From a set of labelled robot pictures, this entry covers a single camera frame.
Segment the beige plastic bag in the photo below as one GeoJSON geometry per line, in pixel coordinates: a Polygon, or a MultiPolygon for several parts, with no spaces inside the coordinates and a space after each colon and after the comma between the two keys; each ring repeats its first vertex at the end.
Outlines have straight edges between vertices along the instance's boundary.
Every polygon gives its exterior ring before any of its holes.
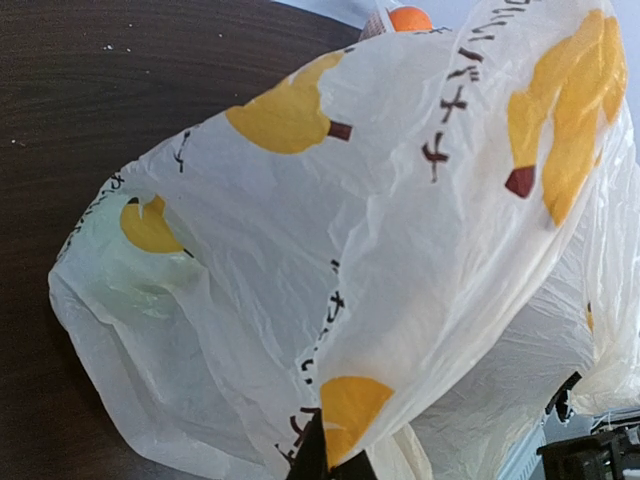
{"type": "Polygon", "coordinates": [[[49,273],[127,444],[283,479],[494,479],[573,373],[639,403],[639,167],[608,1],[322,55],[114,173],[49,273]]]}

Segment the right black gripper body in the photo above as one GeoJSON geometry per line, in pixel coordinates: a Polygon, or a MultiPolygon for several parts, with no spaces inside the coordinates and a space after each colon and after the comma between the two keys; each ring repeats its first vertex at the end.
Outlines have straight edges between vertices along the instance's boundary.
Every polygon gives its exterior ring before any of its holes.
{"type": "Polygon", "coordinates": [[[566,432],[548,433],[537,449],[546,479],[637,479],[639,410],[623,408],[595,416],[570,405],[581,376],[573,374],[556,392],[545,412],[566,432]]]}

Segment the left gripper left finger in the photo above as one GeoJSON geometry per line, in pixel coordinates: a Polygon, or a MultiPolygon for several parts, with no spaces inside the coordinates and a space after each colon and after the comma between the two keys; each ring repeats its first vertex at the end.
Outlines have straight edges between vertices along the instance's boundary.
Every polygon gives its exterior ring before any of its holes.
{"type": "Polygon", "coordinates": [[[287,480],[327,480],[330,477],[322,415],[315,412],[302,429],[299,448],[287,480]]]}

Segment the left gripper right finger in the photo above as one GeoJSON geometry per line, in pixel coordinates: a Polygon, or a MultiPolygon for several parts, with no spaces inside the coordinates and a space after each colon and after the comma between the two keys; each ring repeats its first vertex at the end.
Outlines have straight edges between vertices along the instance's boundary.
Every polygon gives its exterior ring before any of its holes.
{"type": "Polygon", "coordinates": [[[365,451],[329,472],[331,480],[375,480],[375,471],[365,451]]]}

